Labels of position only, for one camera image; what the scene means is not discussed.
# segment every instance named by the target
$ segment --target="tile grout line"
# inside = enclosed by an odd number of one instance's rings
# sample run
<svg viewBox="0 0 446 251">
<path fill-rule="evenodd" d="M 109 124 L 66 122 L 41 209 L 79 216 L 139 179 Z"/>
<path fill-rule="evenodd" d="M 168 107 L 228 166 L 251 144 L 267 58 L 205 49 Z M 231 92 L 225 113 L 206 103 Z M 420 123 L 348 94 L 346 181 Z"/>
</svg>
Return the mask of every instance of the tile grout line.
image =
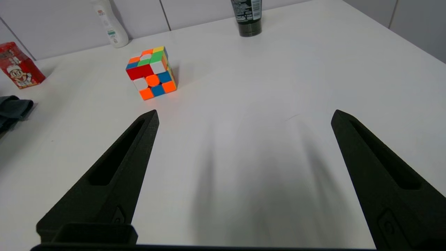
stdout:
<svg viewBox="0 0 446 251">
<path fill-rule="evenodd" d="M 22 43 L 22 41 L 20 41 L 20 39 L 16 36 L 16 34 L 12 31 L 12 29 L 8 26 L 8 24 L 6 24 L 6 22 L 3 20 L 3 18 L 0 17 L 0 21 L 6 26 L 6 28 L 9 30 L 9 32 L 11 32 L 11 34 L 17 39 L 17 41 L 23 46 L 23 48 L 25 49 L 26 52 L 28 52 L 28 54 L 31 56 L 31 58 L 34 61 L 37 61 L 36 58 L 31 54 L 31 52 L 28 50 L 28 48 L 26 48 L 26 46 Z"/>
<path fill-rule="evenodd" d="M 399 2 L 399 0 L 396 0 L 396 2 L 395 2 L 395 7 L 393 8 L 392 16 L 390 17 L 389 27 L 387 27 L 389 29 L 392 26 L 393 18 L 395 17 L 395 12 L 396 12 L 396 8 L 398 6 L 398 2 Z"/>
<path fill-rule="evenodd" d="M 167 27 L 169 28 L 169 31 L 172 31 L 172 29 L 170 28 L 169 20 L 167 19 L 166 11 L 164 10 L 164 6 L 163 6 L 163 3 L 161 2 L 161 0 L 160 0 L 160 4 L 161 4 L 161 9 L 163 9 L 164 18 L 166 19 Z"/>
</svg>

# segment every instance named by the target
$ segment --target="red box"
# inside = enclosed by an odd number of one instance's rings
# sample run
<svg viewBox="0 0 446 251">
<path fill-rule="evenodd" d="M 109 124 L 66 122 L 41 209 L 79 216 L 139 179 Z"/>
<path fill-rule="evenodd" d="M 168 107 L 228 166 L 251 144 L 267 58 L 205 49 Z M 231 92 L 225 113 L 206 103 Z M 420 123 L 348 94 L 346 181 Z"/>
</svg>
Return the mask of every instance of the red box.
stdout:
<svg viewBox="0 0 446 251">
<path fill-rule="evenodd" d="M 149 64 L 126 69 L 126 71 L 131 80 L 145 78 L 148 75 L 153 75 L 152 68 Z"/>
<path fill-rule="evenodd" d="M 42 83 L 45 76 L 14 42 L 0 45 L 0 68 L 19 89 Z"/>
</svg>

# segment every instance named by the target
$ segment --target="white bottle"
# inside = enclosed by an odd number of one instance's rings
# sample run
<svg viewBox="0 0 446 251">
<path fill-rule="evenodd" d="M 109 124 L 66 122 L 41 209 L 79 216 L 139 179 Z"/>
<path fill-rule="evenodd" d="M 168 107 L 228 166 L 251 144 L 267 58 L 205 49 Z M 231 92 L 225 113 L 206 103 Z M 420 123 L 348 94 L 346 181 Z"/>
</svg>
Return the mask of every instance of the white bottle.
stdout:
<svg viewBox="0 0 446 251">
<path fill-rule="evenodd" d="M 128 44 L 128 35 L 112 11 L 109 0 L 90 0 L 93 8 L 101 18 L 102 24 L 107 31 L 108 39 L 115 48 Z"/>
</svg>

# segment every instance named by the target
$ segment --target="blue sticker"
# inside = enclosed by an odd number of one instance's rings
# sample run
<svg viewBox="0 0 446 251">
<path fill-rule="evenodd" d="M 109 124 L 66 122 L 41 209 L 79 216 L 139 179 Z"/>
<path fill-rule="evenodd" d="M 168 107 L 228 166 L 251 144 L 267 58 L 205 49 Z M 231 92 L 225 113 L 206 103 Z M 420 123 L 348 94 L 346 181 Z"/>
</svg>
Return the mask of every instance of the blue sticker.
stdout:
<svg viewBox="0 0 446 251">
<path fill-rule="evenodd" d="M 159 73 L 158 78 L 161 83 L 167 83 L 169 81 L 172 81 L 172 78 L 170 77 L 170 73 L 168 71 Z"/>
<path fill-rule="evenodd" d="M 127 68 L 125 68 L 125 69 L 128 70 L 130 68 L 138 67 L 138 63 L 139 62 L 130 63 L 130 64 L 127 65 Z"/>
<path fill-rule="evenodd" d="M 165 91 L 160 84 L 155 87 L 152 87 L 151 90 L 152 90 L 152 93 L 154 96 L 159 96 L 159 95 L 165 94 Z"/>
</svg>

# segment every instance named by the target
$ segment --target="cartoon character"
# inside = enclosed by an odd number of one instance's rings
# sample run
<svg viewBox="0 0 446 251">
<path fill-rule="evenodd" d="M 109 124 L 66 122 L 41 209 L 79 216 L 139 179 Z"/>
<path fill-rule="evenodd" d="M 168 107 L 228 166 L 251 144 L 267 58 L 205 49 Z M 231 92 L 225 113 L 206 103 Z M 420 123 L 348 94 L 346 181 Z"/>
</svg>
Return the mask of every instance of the cartoon character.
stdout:
<svg viewBox="0 0 446 251">
<path fill-rule="evenodd" d="M 31 82 L 31 73 L 25 73 L 22 71 L 20 66 L 11 65 L 6 68 L 6 71 L 9 73 L 11 79 L 17 82 L 20 86 L 26 86 L 32 84 Z"/>
</svg>

